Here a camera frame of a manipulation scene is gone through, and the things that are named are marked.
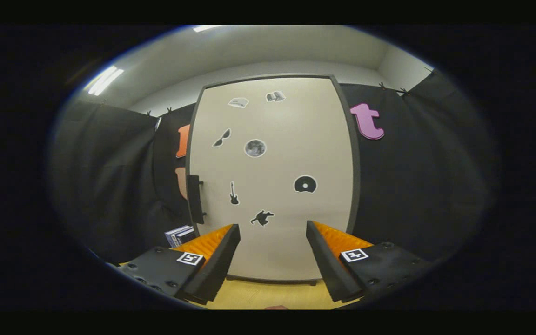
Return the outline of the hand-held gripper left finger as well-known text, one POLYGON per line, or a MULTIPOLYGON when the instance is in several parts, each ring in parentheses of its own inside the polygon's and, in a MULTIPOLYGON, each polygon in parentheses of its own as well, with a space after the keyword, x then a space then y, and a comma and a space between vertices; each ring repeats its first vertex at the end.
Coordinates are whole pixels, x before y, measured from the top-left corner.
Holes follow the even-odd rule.
POLYGON ((221 290, 240 242, 240 225, 232 223, 177 247, 152 244, 110 268, 164 298, 205 305, 221 290))

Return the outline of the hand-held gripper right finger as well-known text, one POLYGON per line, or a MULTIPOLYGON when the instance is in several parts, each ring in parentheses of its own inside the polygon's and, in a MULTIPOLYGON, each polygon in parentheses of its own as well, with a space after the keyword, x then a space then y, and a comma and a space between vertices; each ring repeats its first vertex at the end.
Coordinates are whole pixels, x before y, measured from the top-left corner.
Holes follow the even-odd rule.
POLYGON ((372 302, 423 278, 433 264, 391 242, 373 244, 313 220, 306 238, 333 301, 372 302))

